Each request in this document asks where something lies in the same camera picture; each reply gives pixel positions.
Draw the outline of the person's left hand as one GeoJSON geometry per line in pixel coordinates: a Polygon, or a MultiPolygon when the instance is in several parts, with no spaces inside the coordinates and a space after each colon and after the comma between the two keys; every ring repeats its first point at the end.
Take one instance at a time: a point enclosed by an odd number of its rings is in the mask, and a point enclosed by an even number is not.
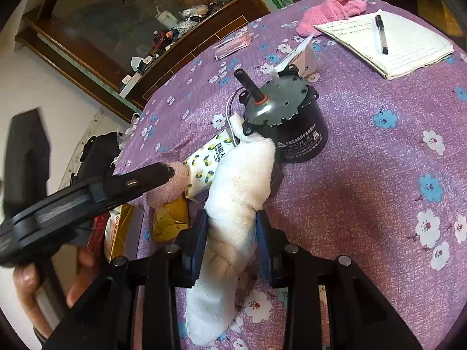
{"type": "MultiPolygon", "coordinates": [[[[69,308],[78,301],[97,275],[96,256],[84,247],[78,248],[78,274],[67,295],[69,308]]],[[[44,318],[36,301],[36,291],[40,287],[40,277],[34,264],[19,266],[13,270],[13,283],[24,313],[40,336],[48,339],[52,334],[50,324],[44,318]]]]}

